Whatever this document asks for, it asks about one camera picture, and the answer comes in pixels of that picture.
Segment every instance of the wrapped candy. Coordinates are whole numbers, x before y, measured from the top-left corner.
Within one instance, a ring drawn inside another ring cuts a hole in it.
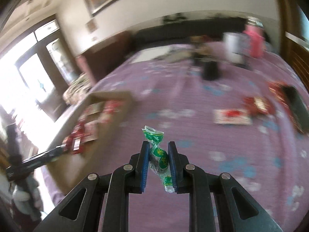
[[[275,108],[267,98],[264,97],[248,97],[244,98],[247,110],[251,116],[258,114],[274,114]]]
[[[105,103],[104,110],[99,117],[99,122],[102,124],[109,123],[112,120],[112,115],[120,111],[123,101],[110,100]]]
[[[246,109],[214,110],[214,122],[222,125],[251,125],[252,120]]]
[[[85,133],[85,120],[79,120],[72,132],[73,135],[81,135]]]
[[[71,153],[72,154],[83,153],[84,150],[85,145],[83,142],[83,135],[75,136],[72,141]]]
[[[301,125],[299,124],[299,121],[294,118],[294,115],[289,107],[288,104],[288,99],[286,98],[282,87],[287,86],[286,83],[281,82],[281,81],[276,81],[276,82],[270,82],[268,83],[269,90],[275,95],[276,99],[282,104],[282,106],[285,109],[285,112],[287,115],[290,117],[291,122],[294,125],[294,128],[298,130],[300,133],[303,133]]]
[[[98,139],[98,120],[94,120],[85,124],[85,134],[83,142],[89,142]]]
[[[142,130],[145,137],[152,145],[149,151],[150,169],[160,177],[165,191],[173,193],[175,190],[173,188],[168,155],[166,151],[158,147],[163,139],[164,132],[157,131],[149,126],[145,126]]]
[[[72,142],[73,142],[73,134],[70,134],[69,136],[66,136],[62,142],[62,145],[64,147],[64,151],[70,151],[72,148]]]

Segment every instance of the metal screw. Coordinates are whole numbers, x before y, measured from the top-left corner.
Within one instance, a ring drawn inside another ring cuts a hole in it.
[[[231,175],[229,173],[223,173],[223,174],[221,174],[221,177],[222,177],[222,179],[225,179],[225,180],[231,179]]]
[[[127,164],[127,165],[123,166],[123,169],[126,170],[126,171],[130,171],[130,170],[132,170],[132,168],[133,168],[133,166],[130,165],[130,164]]]
[[[88,179],[91,180],[91,181],[95,180],[96,179],[96,174],[95,173],[89,174],[88,175]]]
[[[186,169],[187,169],[187,170],[194,170],[194,169],[195,169],[195,165],[193,165],[193,164],[188,164],[188,165],[186,165]]]

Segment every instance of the window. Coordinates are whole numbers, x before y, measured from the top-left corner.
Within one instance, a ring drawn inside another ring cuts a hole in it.
[[[304,14],[304,12],[300,10],[300,26],[301,26],[301,34],[304,40],[309,43],[309,20]]]
[[[72,84],[78,78],[78,75],[74,72],[60,40],[56,39],[49,43],[46,48],[64,80],[67,84]]]
[[[35,30],[35,34],[37,36],[38,41],[41,41],[43,38],[47,37],[48,35],[52,34],[56,30],[59,29],[56,20],[53,20]]]
[[[20,67],[20,73],[36,99],[43,103],[55,88],[37,54]]]
[[[30,33],[28,36],[19,41],[7,54],[0,60],[0,68],[2,65],[14,64],[23,54],[26,53],[32,46],[37,43],[34,33]]]

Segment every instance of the door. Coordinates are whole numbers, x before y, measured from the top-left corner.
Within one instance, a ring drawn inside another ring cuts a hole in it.
[[[62,99],[61,92],[57,90],[55,84],[44,69],[41,60],[42,56],[35,52],[35,50],[31,50],[19,58],[15,65],[24,84],[36,99],[37,105],[53,121],[56,121],[65,111],[67,105]]]
[[[56,121],[67,108],[63,93],[79,69],[55,19],[34,30],[36,44],[15,63],[39,107]]]

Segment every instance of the candy wrapper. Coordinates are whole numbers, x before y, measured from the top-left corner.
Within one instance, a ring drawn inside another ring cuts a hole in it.
[[[245,109],[214,110],[216,124],[251,125],[252,121]]]
[[[102,102],[89,105],[79,116],[78,121],[85,121],[87,116],[99,113],[101,111]]]
[[[168,155],[166,151],[158,147],[163,139],[164,132],[157,131],[149,126],[145,126],[145,129],[142,130],[145,137],[152,145],[149,151],[150,169],[160,177],[165,191],[173,193],[175,190],[173,188],[171,171],[168,164]]]
[[[282,104],[282,106],[285,109],[285,112],[287,113],[287,115],[290,117],[294,128],[299,131],[300,133],[303,133],[301,126],[299,124],[299,121],[297,119],[294,118],[294,115],[289,107],[288,104],[288,100],[282,90],[283,86],[287,86],[286,83],[281,82],[281,81],[277,81],[277,82],[270,82],[268,83],[269,85],[269,90],[276,96],[277,100]]]
[[[85,124],[85,134],[83,142],[98,139],[98,121],[94,120]]]
[[[114,113],[120,111],[120,107],[123,105],[122,101],[110,100],[105,103],[104,110],[100,114],[99,122],[106,124],[112,121],[112,116]]]
[[[251,116],[258,114],[275,114],[275,108],[265,97],[247,97],[244,98],[246,108]]]
[[[79,135],[73,138],[71,154],[83,153],[85,151],[85,145],[83,142],[83,136]]]

